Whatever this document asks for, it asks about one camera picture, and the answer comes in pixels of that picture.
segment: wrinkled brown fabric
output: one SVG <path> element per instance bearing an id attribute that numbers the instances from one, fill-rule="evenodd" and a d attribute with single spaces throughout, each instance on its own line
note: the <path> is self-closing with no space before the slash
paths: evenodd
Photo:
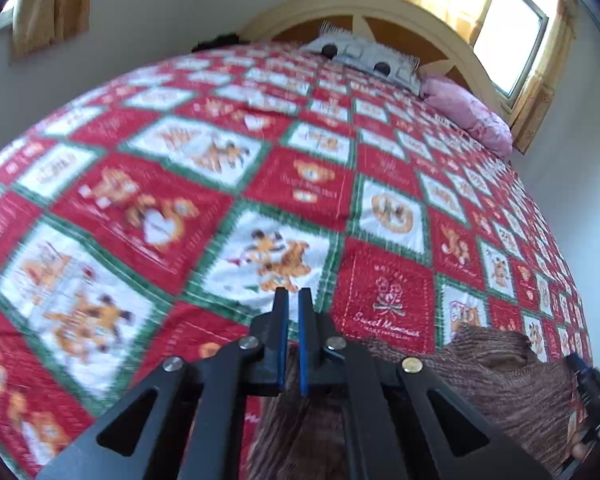
<path id="1" fill-rule="evenodd" d="M 378 339 L 362 343 L 389 362 L 405 355 Z M 541 363 L 525 335 L 469 325 L 437 354 L 419 357 L 548 470 L 558 467 L 573 395 L 563 360 Z M 298 361 L 296 348 L 291 348 L 286 392 L 263 400 L 249 480 L 349 478 L 342 398 L 301 397 Z"/>

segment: bedspread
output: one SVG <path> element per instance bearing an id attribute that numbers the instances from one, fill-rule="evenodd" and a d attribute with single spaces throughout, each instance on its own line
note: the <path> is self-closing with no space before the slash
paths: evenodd
<path id="1" fill-rule="evenodd" d="M 571 273 L 511 168 L 343 65 L 286 45 L 201 52 L 0 152 L 3 459 L 35 475 L 164 357 L 245 334 L 277 286 L 292 317 L 308 286 L 342 333 L 405 352 L 466 323 L 590 361 Z M 257 418 L 252 399 L 245 443 Z"/>

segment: silver bolt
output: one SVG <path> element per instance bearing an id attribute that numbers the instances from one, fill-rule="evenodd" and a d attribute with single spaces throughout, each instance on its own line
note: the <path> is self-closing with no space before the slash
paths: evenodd
<path id="1" fill-rule="evenodd" d="M 238 340 L 238 344 L 242 350 L 251 350 L 252 348 L 257 348 L 260 342 L 256 336 L 246 335 Z"/>
<path id="2" fill-rule="evenodd" d="M 424 364 L 417 357 L 407 357 L 402 360 L 402 369 L 408 374 L 417 374 L 423 368 Z"/>
<path id="3" fill-rule="evenodd" d="M 327 339 L 326 345 L 329 350 L 342 350 L 347 345 L 347 340 L 335 335 Z"/>
<path id="4" fill-rule="evenodd" d="M 162 362 L 162 368 L 166 372 L 174 372 L 180 370 L 184 366 L 184 361 L 179 357 L 167 357 Z"/>

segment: dark brown circle on pillow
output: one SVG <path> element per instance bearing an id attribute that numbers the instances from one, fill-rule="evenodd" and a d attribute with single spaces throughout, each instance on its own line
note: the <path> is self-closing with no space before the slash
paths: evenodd
<path id="1" fill-rule="evenodd" d="M 385 76 L 388 76 L 391 72 L 391 67 L 387 63 L 381 61 L 380 63 L 376 63 L 374 70 Z"/>
<path id="2" fill-rule="evenodd" d="M 322 48 L 320 54 L 327 59 L 333 59 L 338 54 L 338 47 L 333 43 L 327 44 Z"/>

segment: headboard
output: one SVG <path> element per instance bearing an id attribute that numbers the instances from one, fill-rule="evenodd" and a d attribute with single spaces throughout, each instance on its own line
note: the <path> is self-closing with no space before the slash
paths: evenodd
<path id="1" fill-rule="evenodd" d="M 308 43 L 324 21 L 418 56 L 421 65 L 445 65 L 449 78 L 500 110 L 493 83 L 471 47 L 446 23 L 404 0 L 288 0 L 251 21 L 240 37 Z"/>

